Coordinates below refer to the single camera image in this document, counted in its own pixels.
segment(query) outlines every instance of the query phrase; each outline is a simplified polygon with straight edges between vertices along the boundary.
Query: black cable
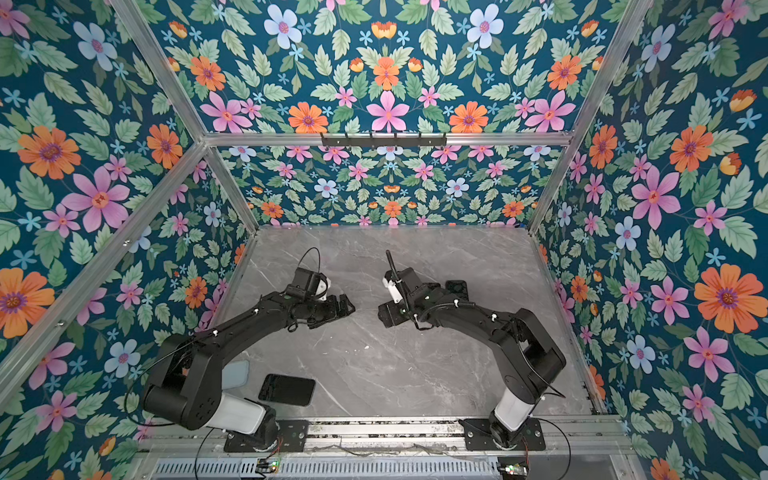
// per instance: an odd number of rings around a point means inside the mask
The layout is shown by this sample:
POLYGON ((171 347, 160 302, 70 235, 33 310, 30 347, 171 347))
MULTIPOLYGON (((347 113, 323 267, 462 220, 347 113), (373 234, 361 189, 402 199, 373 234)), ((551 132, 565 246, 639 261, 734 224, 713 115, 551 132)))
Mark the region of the black cable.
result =
POLYGON ((568 435, 565 435, 565 432, 563 432, 563 430, 560 427, 558 427, 557 425, 555 425, 554 423, 550 422, 547 419, 540 419, 538 417, 531 417, 531 418, 536 419, 539 422, 547 422, 548 424, 554 426, 557 430, 560 430, 560 433, 563 434, 563 438, 565 438, 565 443, 568 444, 568 465, 566 465, 565 472, 563 472, 563 475, 560 475, 559 477, 556 478, 556 480, 563 480, 563 478, 568 474, 568 470, 571 469, 571 442, 568 441, 568 435))

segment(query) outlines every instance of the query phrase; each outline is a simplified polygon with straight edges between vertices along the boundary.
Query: ventilation grille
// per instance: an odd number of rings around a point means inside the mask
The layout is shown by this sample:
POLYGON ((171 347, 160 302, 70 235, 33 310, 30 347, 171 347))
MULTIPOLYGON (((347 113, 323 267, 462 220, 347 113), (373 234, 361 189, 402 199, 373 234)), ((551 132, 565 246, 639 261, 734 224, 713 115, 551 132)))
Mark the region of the ventilation grille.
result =
MULTIPOLYGON (((258 458, 202 458, 197 461, 200 480, 260 478, 258 458)), ((498 463, 446 457, 418 458, 285 458, 269 478, 498 478, 498 463)), ((164 458, 157 463, 153 480, 195 480, 194 458, 164 458)))

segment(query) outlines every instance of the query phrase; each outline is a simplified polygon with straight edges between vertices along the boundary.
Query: black smartphone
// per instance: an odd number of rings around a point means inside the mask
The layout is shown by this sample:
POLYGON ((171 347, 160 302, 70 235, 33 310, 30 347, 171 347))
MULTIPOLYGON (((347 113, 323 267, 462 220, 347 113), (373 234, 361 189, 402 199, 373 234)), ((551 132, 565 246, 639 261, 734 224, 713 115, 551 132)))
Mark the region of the black smartphone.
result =
POLYGON ((314 391, 315 381, 312 379, 270 373, 261 386, 259 400, 307 406, 310 404, 314 391))

